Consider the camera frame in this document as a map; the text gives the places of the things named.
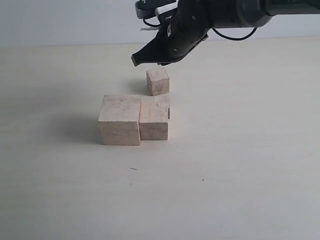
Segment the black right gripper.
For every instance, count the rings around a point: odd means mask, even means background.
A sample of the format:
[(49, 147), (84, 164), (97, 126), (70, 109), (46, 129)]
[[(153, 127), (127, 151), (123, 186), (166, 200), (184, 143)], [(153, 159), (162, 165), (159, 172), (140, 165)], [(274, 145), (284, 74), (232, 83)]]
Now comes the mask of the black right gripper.
[(177, 13), (162, 25), (158, 35), (132, 54), (133, 65), (167, 66), (186, 57), (208, 37), (212, 23), (207, 6), (205, 0), (180, 0)]

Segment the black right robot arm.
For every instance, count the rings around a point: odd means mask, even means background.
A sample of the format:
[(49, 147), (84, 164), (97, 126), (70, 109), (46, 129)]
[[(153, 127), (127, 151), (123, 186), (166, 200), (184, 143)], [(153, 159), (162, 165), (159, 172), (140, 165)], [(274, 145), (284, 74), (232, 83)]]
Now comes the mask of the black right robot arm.
[(208, 31), (257, 28), (276, 15), (316, 15), (318, 0), (138, 0), (138, 19), (157, 18), (157, 25), (145, 24), (158, 32), (141, 50), (131, 56), (135, 66), (155, 63), (165, 66), (181, 61), (208, 38)]

